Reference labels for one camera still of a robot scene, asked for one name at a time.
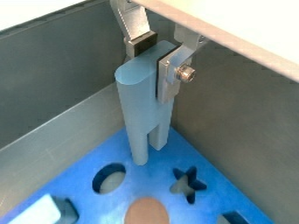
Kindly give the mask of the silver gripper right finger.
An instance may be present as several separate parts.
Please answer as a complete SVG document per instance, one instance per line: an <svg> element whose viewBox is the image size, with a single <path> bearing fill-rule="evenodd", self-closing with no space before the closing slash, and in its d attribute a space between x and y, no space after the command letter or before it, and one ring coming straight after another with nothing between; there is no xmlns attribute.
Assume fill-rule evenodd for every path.
<svg viewBox="0 0 299 224"><path fill-rule="evenodd" d="M173 38L181 44L157 60L156 98L166 103L177 94L181 83L192 81L196 71L191 67L193 54L208 39L186 27L176 24Z"/></svg>

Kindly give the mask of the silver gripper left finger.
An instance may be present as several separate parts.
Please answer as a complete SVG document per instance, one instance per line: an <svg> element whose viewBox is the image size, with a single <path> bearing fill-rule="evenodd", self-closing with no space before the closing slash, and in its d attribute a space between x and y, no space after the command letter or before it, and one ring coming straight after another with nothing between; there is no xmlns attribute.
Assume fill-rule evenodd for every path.
<svg viewBox="0 0 299 224"><path fill-rule="evenodd" d="M150 30L141 5L130 0L109 0L109 5L124 34L125 54L133 58L156 44L157 34Z"/></svg>

